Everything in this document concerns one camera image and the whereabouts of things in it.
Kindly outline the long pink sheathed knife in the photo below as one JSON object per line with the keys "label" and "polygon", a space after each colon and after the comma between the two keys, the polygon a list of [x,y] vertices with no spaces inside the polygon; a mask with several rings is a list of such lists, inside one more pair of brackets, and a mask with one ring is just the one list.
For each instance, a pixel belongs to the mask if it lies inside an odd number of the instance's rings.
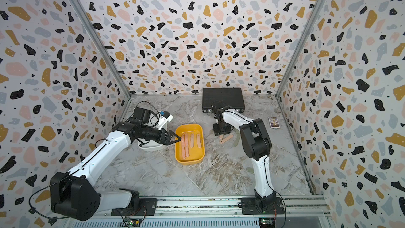
{"label": "long pink sheathed knife", "polygon": [[187,137],[185,136],[185,134],[182,134],[182,136],[181,136],[181,154],[182,154],[182,159],[186,159],[186,158],[187,158],[186,143],[187,143]]}

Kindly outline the white plastic bin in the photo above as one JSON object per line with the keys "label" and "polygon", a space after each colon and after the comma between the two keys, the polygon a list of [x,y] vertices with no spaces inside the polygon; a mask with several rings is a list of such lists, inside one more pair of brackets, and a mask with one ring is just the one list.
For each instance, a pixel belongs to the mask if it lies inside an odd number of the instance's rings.
{"label": "white plastic bin", "polygon": [[166,148],[165,145],[159,144],[156,141],[145,139],[137,140],[137,145],[145,152],[160,151]]}

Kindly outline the yellow plastic bin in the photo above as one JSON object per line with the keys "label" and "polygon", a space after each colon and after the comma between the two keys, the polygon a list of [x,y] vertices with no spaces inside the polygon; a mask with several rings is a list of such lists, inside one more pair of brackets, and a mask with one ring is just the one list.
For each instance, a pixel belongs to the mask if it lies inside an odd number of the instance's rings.
{"label": "yellow plastic bin", "polygon": [[180,125],[175,133],[181,137],[181,141],[175,143],[176,161],[182,165],[202,162],[205,157],[205,146],[201,125],[196,123]]}

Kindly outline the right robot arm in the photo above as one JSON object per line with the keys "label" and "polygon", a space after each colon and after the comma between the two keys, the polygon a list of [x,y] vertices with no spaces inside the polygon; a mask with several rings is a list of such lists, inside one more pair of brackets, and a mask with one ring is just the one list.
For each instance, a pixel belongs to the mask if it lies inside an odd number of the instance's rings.
{"label": "right robot arm", "polygon": [[280,199],[282,209],[285,204],[281,195],[274,190],[270,175],[270,150],[272,142],[267,128],[261,119],[251,119],[240,114],[231,106],[221,101],[211,105],[216,123],[213,130],[216,136],[230,134],[232,129],[239,131],[245,155],[252,161],[255,175],[255,207],[261,213],[276,209]]}

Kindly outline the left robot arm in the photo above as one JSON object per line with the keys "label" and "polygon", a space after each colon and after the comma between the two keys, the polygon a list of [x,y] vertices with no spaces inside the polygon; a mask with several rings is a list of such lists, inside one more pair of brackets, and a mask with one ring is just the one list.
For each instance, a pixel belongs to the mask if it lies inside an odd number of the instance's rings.
{"label": "left robot arm", "polygon": [[98,193],[94,185],[110,163],[134,141],[142,145],[152,141],[161,146],[177,143],[181,138],[164,125],[172,121],[167,111],[150,111],[136,107],[127,120],[117,123],[109,135],[84,160],[68,172],[56,173],[50,180],[51,210],[57,217],[48,217],[50,224],[57,220],[73,218],[90,219],[95,213],[106,210],[130,208],[137,212],[139,193],[121,189]]}

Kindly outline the playing card box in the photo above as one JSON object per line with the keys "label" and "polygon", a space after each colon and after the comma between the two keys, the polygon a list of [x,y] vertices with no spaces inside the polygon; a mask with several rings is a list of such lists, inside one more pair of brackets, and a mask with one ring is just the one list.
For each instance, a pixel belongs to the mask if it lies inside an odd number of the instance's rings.
{"label": "playing card box", "polygon": [[277,117],[269,117],[269,123],[271,128],[280,128],[280,123]]}

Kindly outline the green folding knife middle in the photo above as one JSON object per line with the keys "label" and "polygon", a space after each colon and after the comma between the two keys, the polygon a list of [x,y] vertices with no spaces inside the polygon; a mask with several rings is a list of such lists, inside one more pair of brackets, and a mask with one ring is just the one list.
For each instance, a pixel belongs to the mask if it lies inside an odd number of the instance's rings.
{"label": "green folding knife middle", "polygon": [[239,136],[237,136],[236,137],[236,139],[234,140],[234,142],[233,142],[233,147],[236,147],[236,146],[238,146],[238,144],[239,144],[239,141],[240,141],[240,137]]}

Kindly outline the black ribbed briefcase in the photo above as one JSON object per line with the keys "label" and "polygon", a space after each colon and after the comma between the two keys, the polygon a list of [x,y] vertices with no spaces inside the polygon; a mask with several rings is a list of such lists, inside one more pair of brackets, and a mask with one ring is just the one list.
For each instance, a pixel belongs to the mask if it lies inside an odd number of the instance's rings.
{"label": "black ribbed briefcase", "polygon": [[202,90],[202,112],[215,113],[216,109],[230,106],[243,113],[245,102],[241,88],[204,88]]}

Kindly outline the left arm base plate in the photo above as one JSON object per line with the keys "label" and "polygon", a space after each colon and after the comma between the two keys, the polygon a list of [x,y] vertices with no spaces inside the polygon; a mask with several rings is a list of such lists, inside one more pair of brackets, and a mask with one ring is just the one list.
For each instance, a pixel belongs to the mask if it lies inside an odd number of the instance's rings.
{"label": "left arm base plate", "polygon": [[111,216],[154,216],[157,208],[158,200],[156,198],[140,198],[135,205],[130,204],[129,207],[123,209],[114,209],[111,211]]}

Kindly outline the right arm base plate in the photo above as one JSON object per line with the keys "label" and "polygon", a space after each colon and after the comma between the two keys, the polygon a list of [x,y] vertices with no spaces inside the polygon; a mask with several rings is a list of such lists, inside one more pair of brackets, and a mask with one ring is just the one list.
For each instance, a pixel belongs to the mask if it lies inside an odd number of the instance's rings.
{"label": "right arm base plate", "polygon": [[279,215],[285,214],[282,199],[277,197],[269,201],[260,201],[257,197],[244,197],[238,203],[243,215]]}

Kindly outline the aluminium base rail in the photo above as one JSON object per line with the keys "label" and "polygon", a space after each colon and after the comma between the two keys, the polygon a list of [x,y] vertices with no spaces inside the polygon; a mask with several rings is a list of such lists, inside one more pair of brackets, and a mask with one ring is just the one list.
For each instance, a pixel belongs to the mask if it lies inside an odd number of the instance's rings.
{"label": "aluminium base rail", "polygon": [[247,196],[160,196],[142,198],[135,215],[104,211],[65,228],[333,228],[322,196],[287,195],[267,213],[254,210]]}

